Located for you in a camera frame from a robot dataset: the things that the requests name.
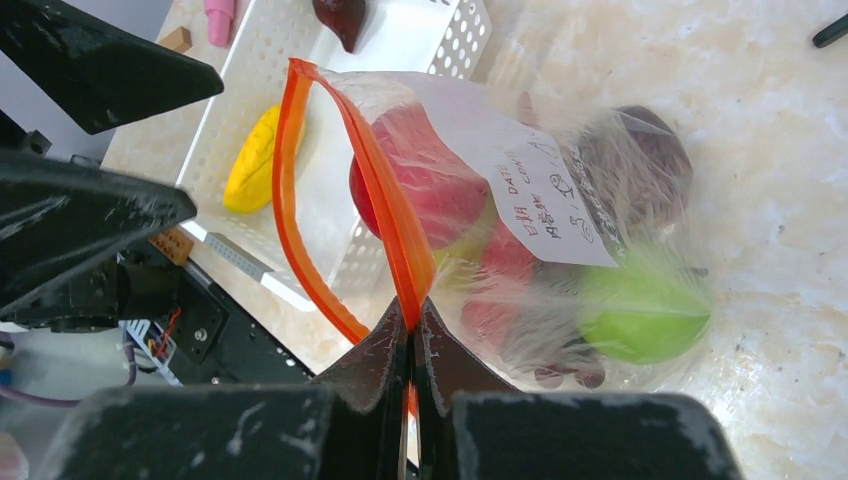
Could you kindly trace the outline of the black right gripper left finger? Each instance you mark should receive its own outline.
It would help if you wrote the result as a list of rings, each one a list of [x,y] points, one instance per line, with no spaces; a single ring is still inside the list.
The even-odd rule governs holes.
[[[319,479],[406,477],[409,340],[394,299],[364,339],[311,380],[335,395]]]

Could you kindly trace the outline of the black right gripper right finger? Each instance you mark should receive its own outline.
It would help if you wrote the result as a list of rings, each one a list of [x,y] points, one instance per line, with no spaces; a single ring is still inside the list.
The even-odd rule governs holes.
[[[417,397],[419,474],[422,479],[465,479],[478,463],[466,425],[465,398],[518,391],[452,334],[426,299],[412,336],[412,381]]]

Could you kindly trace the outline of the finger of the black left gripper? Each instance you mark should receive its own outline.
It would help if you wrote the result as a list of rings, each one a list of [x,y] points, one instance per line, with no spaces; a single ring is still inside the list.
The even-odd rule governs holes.
[[[1,50],[94,135],[214,97],[214,67],[64,1],[4,1]]]
[[[2,314],[196,214],[174,186],[2,150]]]

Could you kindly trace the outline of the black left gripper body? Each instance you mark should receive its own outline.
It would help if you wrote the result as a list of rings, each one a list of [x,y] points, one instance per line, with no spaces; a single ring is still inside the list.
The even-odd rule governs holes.
[[[48,143],[38,132],[26,132],[8,115],[2,115],[1,152],[4,149],[45,158]],[[18,310],[1,312],[3,329],[87,333],[113,328],[121,320],[166,315],[175,303],[179,279],[162,266],[132,256],[136,246],[149,238],[130,243]]]

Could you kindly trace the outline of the red chili pepper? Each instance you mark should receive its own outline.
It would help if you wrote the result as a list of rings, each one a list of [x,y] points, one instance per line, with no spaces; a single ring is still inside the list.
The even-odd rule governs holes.
[[[539,260],[504,223],[495,223],[483,250],[481,276],[461,310],[468,339],[497,352],[515,326]]]

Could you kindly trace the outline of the yellow corn cob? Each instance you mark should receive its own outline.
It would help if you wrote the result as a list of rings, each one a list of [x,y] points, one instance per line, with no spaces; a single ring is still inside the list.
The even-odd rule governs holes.
[[[281,107],[272,105],[252,127],[230,171],[223,206],[252,214],[271,202],[272,170]]]

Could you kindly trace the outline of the clear orange-zip bag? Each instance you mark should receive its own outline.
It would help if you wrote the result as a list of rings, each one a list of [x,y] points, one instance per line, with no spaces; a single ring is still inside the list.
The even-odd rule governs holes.
[[[643,105],[598,108],[419,72],[289,63],[272,205],[307,297],[366,326],[317,269],[294,179],[312,98],[340,120],[342,200],[381,245],[406,314],[431,300],[512,382],[653,390],[699,358],[713,315],[682,140]]]

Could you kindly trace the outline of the red tomato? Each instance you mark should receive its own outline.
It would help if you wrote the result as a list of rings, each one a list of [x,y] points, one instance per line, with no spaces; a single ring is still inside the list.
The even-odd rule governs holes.
[[[490,222],[487,182],[450,150],[419,104],[395,107],[372,123],[430,247],[451,247]]]

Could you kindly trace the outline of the green apple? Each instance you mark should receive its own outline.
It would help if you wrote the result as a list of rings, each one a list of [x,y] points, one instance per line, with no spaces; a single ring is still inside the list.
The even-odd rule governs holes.
[[[713,311],[703,270],[648,254],[632,255],[617,268],[588,268],[578,296],[582,337],[600,353],[637,365],[686,354]]]

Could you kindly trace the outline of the dark maroon fig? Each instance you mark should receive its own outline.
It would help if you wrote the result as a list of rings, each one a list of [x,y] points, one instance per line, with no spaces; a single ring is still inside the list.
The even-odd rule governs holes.
[[[317,19],[339,39],[347,53],[354,53],[366,20],[365,0],[313,0]]]

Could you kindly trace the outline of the dark red grape bunch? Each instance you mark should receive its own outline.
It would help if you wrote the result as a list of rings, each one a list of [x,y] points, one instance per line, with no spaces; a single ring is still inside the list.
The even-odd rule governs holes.
[[[600,354],[582,335],[506,340],[499,354],[511,370],[530,373],[544,389],[559,388],[567,377],[585,389],[606,380]]]

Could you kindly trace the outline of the wooden block near left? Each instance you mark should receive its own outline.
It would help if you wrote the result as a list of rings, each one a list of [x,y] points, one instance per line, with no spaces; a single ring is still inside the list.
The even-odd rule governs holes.
[[[158,44],[168,50],[185,53],[193,46],[191,32],[186,27],[177,27],[160,38]]]

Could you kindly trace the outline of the white perforated plastic basket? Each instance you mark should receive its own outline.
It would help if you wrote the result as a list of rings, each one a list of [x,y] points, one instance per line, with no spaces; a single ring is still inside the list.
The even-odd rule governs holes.
[[[471,77],[492,33],[480,1],[372,1],[355,53],[316,18],[308,1],[252,1],[177,178],[195,201],[187,230],[293,307],[311,312],[285,258],[271,208],[242,215],[222,202],[248,133],[283,95],[292,57],[337,72],[420,71]],[[348,187],[353,156],[332,98],[314,90],[296,166],[301,236],[323,279],[340,296],[371,290],[386,266],[382,245],[362,224]]]

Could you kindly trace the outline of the black microphone tripod stand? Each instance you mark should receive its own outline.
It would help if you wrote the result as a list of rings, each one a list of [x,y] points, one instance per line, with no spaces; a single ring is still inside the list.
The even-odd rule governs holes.
[[[824,48],[846,36],[847,32],[848,15],[845,14],[816,33],[812,37],[811,42],[816,48]]]

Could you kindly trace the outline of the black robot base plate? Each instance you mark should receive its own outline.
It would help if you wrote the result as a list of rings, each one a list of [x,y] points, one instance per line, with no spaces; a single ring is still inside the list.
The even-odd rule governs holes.
[[[193,245],[181,231],[158,234],[145,244],[151,264],[178,279],[180,314],[168,339],[166,362],[178,383],[221,385],[301,384],[313,371],[188,258]]]

